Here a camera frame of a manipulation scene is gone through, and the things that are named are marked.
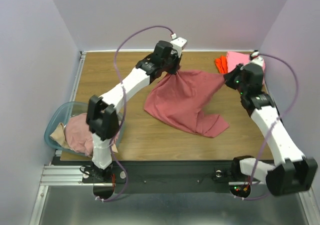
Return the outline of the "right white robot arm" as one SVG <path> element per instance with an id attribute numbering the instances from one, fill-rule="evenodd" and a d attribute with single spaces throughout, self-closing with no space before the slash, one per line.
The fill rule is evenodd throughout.
<path id="1" fill-rule="evenodd" d="M 225 84 L 240 93 L 242 107 L 254 121 L 273 156 L 273 164 L 259 157 L 240 156 L 230 167 L 231 177 L 242 180 L 246 176 L 266 184 L 273 196 L 308 191 L 314 180 L 318 164 L 307 158 L 296 146 L 279 118 L 272 98 L 262 90 L 263 69 L 250 62 L 238 64 L 225 74 Z"/>

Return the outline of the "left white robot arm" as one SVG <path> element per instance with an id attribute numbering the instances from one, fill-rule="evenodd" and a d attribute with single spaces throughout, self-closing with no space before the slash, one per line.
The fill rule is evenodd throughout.
<path id="1" fill-rule="evenodd" d="M 93 95 L 88 102 L 86 123 L 93 139 L 90 166 L 80 168 L 83 178 L 105 183 L 112 177 L 112 146 L 124 124 L 127 102 L 162 73 L 175 74 L 180 68 L 187 40 L 178 37 L 170 42 L 160 40 L 152 53 L 138 61 L 132 71 L 108 92 Z"/>

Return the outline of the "rose red t shirt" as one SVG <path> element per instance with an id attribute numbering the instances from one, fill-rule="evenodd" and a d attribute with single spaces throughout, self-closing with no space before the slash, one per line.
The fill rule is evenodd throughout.
<path id="1" fill-rule="evenodd" d="M 148 94 L 143 108 L 180 131 L 215 138 L 229 124 L 219 114 L 206 114 L 203 108 L 224 83 L 221 73 L 180 70 L 166 74 Z"/>

